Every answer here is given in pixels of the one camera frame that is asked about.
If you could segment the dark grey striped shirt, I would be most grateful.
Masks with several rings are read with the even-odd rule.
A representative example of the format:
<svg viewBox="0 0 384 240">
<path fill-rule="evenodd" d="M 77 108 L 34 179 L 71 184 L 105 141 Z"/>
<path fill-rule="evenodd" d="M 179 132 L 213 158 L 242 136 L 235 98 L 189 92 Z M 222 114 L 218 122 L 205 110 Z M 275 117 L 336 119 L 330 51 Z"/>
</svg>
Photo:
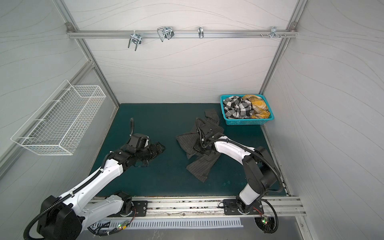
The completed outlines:
<svg viewBox="0 0 384 240">
<path fill-rule="evenodd" d="M 220 119 L 216 110 L 205 110 L 206 118 L 196 118 L 195 125 L 188 133 L 176 136 L 180 147 L 186 152 L 187 158 L 196 157 L 187 166 L 187 170 L 199 181 L 205 182 L 208 174 L 221 156 L 213 145 L 208 143 L 215 137 L 223 136 L 224 129 L 220 127 Z"/>
</svg>

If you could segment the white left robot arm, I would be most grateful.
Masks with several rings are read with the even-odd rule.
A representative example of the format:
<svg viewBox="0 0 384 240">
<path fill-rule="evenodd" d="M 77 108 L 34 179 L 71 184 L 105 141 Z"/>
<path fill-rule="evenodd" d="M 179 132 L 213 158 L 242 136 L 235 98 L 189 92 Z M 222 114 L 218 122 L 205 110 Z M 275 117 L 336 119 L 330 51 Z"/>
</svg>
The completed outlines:
<svg viewBox="0 0 384 240">
<path fill-rule="evenodd" d="M 149 144 L 134 150 L 128 144 L 106 155 L 102 165 L 77 186 L 59 197 L 49 196 L 41 205 L 41 212 L 26 226 L 23 238 L 31 240 L 30 230 L 37 226 L 42 240 L 75 240 L 82 231 L 99 220 L 121 211 L 125 200 L 113 195 L 103 203 L 87 203 L 112 180 L 136 162 L 151 161 L 165 151 L 161 143 Z"/>
</svg>

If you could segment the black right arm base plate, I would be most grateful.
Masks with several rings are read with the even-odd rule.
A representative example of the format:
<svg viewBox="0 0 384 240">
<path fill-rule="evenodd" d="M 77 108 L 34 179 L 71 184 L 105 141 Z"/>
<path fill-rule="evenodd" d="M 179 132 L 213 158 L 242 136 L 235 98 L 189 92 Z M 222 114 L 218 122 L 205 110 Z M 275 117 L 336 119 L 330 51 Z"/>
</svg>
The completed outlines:
<svg viewBox="0 0 384 240">
<path fill-rule="evenodd" d="M 251 205 L 246 205 L 241 200 L 224 199 L 218 204 L 218 208 L 223 209 L 226 216 L 264 215 L 264 208 L 262 203 L 257 200 L 255 200 Z"/>
</svg>

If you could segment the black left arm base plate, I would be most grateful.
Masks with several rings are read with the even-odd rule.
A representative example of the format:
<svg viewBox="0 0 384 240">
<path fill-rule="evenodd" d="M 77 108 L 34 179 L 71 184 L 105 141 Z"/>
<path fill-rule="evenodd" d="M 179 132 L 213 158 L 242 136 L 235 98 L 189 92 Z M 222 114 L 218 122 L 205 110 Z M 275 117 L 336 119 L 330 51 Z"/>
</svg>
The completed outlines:
<svg viewBox="0 0 384 240">
<path fill-rule="evenodd" d="M 145 217 L 148 208 L 148 201 L 126 201 L 123 203 L 122 209 L 117 214 L 109 215 L 109 217 Z"/>
</svg>

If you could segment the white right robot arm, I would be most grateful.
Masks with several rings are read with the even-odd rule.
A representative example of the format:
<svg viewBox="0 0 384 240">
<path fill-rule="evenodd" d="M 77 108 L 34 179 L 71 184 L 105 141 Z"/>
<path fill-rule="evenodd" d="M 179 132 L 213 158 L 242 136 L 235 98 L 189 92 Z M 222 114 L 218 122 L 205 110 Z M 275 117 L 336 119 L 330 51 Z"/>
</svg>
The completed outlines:
<svg viewBox="0 0 384 240">
<path fill-rule="evenodd" d="M 284 190 L 281 173 L 263 147 L 247 147 L 217 133 L 198 137 L 194 150 L 203 155 L 204 163 L 210 162 L 212 157 L 226 155 L 243 166 L 247 183 L 231 206 L 239 214 L 247 215 L 252 211 L 263 214 L 263 197 L 267 193 L 280 193 Z"/>
</svg>

